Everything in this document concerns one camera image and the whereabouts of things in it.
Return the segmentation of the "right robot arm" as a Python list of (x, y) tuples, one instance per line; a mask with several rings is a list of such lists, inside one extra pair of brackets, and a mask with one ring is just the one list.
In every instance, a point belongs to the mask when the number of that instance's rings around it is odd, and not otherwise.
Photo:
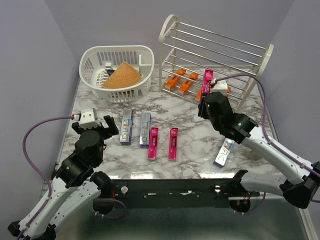
[(255, 174), (247, 170), (230, 183), (230, 191), (265, 192), (284, 197), (291, 205), (306, 209), (320, 186), (320, 164), (299, 158), (269, 137), (252, 118), (235, 113), (228, 98), (220, 92), (202, 94), (198, 116), (208, 119), (226, 138), (254, 151), (275, 167), (280, 175)]

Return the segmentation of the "silver Rio toothpaste box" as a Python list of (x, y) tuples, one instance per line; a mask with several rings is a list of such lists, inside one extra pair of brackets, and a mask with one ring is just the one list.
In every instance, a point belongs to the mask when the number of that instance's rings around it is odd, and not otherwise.
[(132, 140), (133, 129), (133, 111), (126, 109), (122, 114), (121, 130), (120, 130), (120, 144), (130, 145)]
[(223, 144), (213, 162), (219, 168), (223, 168), (226, 164), (228, 155), (230, 154), (230, 150), (232, 149), (235, 141), (229, 138), (225, 138)]
[(139, 146), (141, 148), (148, 148), (150, 142), (151, 130), (151, 114), (149, 112), (142, 112), (140, 118), (140, 134)]

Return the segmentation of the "woven orange conical hat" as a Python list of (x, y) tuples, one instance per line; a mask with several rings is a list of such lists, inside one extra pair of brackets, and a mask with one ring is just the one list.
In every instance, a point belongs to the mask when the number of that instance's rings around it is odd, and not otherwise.
[(129, 63), (123, 61), (115, 72), (109, 76), (105, 68), (105, 81), (102, 87), (105, 89), (121, 89), (134, 86), (142, 80), (142, 75)]

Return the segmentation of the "cream metal shelf rack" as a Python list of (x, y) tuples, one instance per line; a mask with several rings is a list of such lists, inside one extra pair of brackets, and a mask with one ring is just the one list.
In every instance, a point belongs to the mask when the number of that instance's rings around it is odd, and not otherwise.
[(181, 78), (198, 74), (198, 79), (187, 92), (186, 99), (195, 102), (203, 82), (205, 70), (212, 70), (215, 78), (227, 78), (231, 88), (227, 94), (232, 107), (241, 111), (247, 98), (256, 88), (254, 78), (261, 78), (271, 58), (274, 45), (259, 46), (235, 39), (212, 30), (180, 21), (170, 14), (158, 37), (158, 78), (156, 89), (165, 90), (165, 84), (178, 69), (185, 69)]

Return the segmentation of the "orange toothpaste box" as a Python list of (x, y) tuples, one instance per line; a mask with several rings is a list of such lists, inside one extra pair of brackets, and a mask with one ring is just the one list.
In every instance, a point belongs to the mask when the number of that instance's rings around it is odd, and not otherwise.
[(184, 76), (186, 73), (186, 70), (184, 68), (180, 68), (176, 71), (176, 74), (173, 75), (168, 82), (165, 84), (165, 88), (169, 91), (173, 91), (175, 86), (179, 83), (181, 80), (181, 76)]
[(226, 97), (228, 98), (229, 97), (229, 93), (231, 92), (231, 87), (227, 87), (227, 91), (226, 91)]
[(195, 100), (200, 103), (202, 99), (202, 89), (200, 89), (195, 97)]
[(179, 92), (182, 96), (184, 96), (188, 92), (189, 88), (195, 83), (198, 77), (199, 75), (194, 72), (189, 75), (188, 80), (185, 80), (179, 88)]

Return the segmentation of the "pink toothpaste box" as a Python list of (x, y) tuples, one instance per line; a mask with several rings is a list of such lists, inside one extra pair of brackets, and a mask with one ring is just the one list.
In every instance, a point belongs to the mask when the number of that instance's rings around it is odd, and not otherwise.
[(169, 134), (169, 150), (168, 150), (168, 160), (175, 161), (177, 158), (177, 138), (178, 138), (178, 128), (173, 127)]
[(154, 161), (157, 157), (158, 127), (152, 127), (149, 134), (148, 160)]
[(214, 78), (214, 71), (210, 69), (206, 69), (203, 75), (203, 83), (202, 83), (202, 94), (209, 94), (211, 91), (211, 81)]

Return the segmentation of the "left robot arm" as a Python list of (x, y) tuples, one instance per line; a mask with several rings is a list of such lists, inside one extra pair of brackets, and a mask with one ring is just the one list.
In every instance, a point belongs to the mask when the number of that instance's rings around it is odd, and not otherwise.
[(74, 114), (70, 119), (74, 120), (72, 129), (79, 134), (74, 151), (62, 161), (53, 180), (45, 180), (47, 193), (33, 210), (8, 226), (18, 240), (53, 240), (58, 226), (68, 215), (90, 200), (113, 193), (110, 177), (94, 169), (103, 161), (105, 140), (119, 133), (114, 118), (103, 117), (108, 127), (98, 122), (92, 112)]

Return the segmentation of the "dark object in basket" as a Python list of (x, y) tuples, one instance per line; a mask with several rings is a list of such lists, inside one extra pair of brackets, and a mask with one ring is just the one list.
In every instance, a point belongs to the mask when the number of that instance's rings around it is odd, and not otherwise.
[(111, 76), (111, 75), (115, 72), (115, 70), (113, 70), (113, 69), (108, 69), (106, 72), (107, 72), (107, 74), (108, 74), (109, 76)]

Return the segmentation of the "white plastic basket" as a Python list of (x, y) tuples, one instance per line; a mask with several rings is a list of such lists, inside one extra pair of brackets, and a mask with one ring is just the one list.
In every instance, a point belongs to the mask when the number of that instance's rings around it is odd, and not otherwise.
[(125, 103), (147, 94), (154, 65), (144, 45), (95, 46), (82, 55), (79, 75), (98, 99)]

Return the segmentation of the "black mounting base rail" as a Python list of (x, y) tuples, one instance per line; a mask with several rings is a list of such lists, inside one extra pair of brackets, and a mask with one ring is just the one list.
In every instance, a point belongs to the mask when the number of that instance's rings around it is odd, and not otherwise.
[(260, 195), (230, 178), (119, 179), (113, 181), (113, 191), (127, 209), (228, 208), (229, 198)]

